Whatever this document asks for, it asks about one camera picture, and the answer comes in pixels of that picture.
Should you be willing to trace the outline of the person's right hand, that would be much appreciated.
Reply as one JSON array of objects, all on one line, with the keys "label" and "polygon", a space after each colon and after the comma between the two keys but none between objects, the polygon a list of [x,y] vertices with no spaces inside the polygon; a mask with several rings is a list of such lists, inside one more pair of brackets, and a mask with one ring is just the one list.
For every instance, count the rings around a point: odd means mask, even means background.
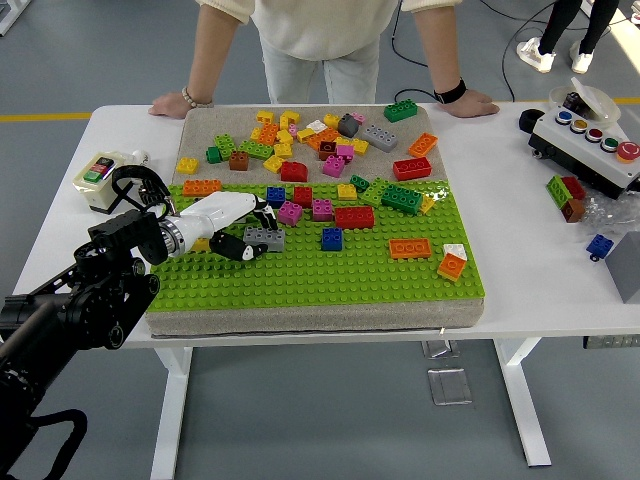
[{"label": "person's right hand", "polygon": [[199,103],[189,95],[181,92],[171,92],[162,95],[152,102],[148,113],[153,116],[164,116],[172,119],[184,119],[187,114],[197,108],[210,108],[213,102]]}]

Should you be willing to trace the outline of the person's left hand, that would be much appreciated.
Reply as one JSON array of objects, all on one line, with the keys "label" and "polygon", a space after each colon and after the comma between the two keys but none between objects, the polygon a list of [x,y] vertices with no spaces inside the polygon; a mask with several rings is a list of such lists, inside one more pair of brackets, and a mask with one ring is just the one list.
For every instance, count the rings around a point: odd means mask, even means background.
[{"label": "person's left hand", "polygon": [[473,89],[467,90],[461,98],[448,104],[439,104],[438,107],[451,116],[457,118],[474,118],[497,114],[500,111],[493,99]]}]

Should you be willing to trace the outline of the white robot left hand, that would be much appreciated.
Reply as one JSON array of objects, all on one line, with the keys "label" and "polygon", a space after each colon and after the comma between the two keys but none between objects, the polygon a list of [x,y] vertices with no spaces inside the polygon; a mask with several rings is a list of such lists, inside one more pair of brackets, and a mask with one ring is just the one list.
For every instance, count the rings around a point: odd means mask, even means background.
[{"label": "white robot left hand", "polygon": [[276,231],[277,222],[268,202],[255,194],[217,191],[194,203],[178,216],[167,216],[162,221],[162,233],[168,254],[183,255],[198,239],[207,238],[209,247],[225,258],[247,261],[268,251],[267,244],[256,246],[224,232],[224,229],[253,213],[262,227]]}]

